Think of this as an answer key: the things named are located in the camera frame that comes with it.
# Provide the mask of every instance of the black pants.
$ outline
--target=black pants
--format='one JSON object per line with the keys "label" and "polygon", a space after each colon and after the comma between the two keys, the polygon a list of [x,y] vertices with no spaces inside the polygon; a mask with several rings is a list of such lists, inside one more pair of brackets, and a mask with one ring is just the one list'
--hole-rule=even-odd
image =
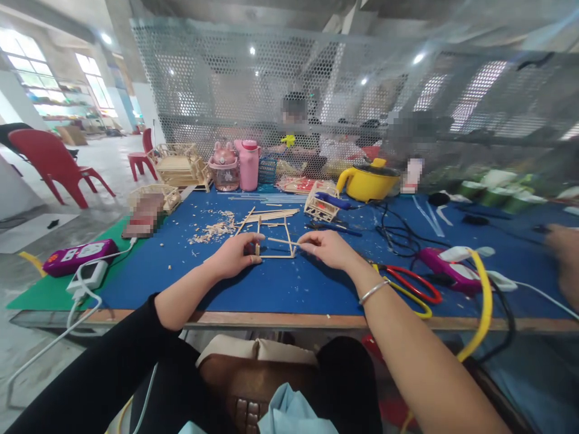
{"label": "black pants", "polygon": [[[187,421],[208,434],[236,432],[225,407],[195,369],[198,357],[192,346],[175,338],[159,361],[139,434],[176,434]],[[331,420],[340,433],[381,433],[374,366],[362,344],[344,336],[335,338],[317,358],[320,373],[309,402],[316,415]],[[134,395],[131,432],[141,415],[150,379],[151,374]]]}

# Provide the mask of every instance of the black chair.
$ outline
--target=black chair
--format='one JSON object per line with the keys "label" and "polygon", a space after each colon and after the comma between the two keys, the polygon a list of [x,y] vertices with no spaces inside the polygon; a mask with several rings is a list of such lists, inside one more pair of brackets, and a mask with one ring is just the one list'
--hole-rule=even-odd
{"label": "black chair", "polygon": [[[14,152],[16,155],[18,155],[22,160],[26,161],[27,163],[30,163],[28,159],[20,153],[18,148],[16,148],[10,142],[10,140],[8,139],[8,135],[12,131],[16,130],[33,130],[33,129],[34,128],[32,128],[30,125],[25,124],[23,122],[14,122],[13,124],[0,125],[0,143],[6,146],[10,151]],[[68,149],[68,151],[71,153],[72,158],[74,158],[75,160],[78,158],[77,154],[79,149]]]}

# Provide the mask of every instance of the metal mesh panel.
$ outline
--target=metal mesh panel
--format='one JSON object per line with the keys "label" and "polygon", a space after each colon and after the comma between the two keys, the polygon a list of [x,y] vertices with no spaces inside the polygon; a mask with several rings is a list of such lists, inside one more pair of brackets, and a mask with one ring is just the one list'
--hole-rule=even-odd
{"label": "metal mesh panel", "polygon": [[256,139],[278,174],[324,178],[374,145],[394,165],[421,156],[427,172],[458,176],[541,158],[579,121],[576,55],[518,71],[544,54],[431,42],[414,65],[424,41],[174,18],[132,27],[167,141],[206,159],[216,140]]}

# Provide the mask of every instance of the black sleeve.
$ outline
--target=black sleeve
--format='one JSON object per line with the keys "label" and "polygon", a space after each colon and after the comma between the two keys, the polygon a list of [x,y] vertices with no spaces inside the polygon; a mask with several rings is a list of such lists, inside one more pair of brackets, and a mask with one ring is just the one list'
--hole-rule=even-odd
{"label": "black sleeve", "polygon": [[156,295],[73,361],[6,433],[103,434],[179,335],[159,322]]}

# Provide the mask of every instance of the silver bracelet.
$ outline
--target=silver bracelet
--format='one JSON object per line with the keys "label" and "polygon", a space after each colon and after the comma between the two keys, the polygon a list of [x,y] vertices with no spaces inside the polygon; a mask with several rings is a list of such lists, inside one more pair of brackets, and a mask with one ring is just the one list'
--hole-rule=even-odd
{"label": "silver bracelet", "polygon": [[380,289],[384,285],[388,285],[389,283],[390,283],[390,280],[385,278],[384,281],[378,283],[375,287],[373,287],[371,290],[366,292],[366,294],[364,294],[364,296],[362,298],[360,298],[360,306],[362,306],[366,302],[366,300],[368,300],[368,298],[370,298],[370,296],[372,294],[374,294],[378,289]]}

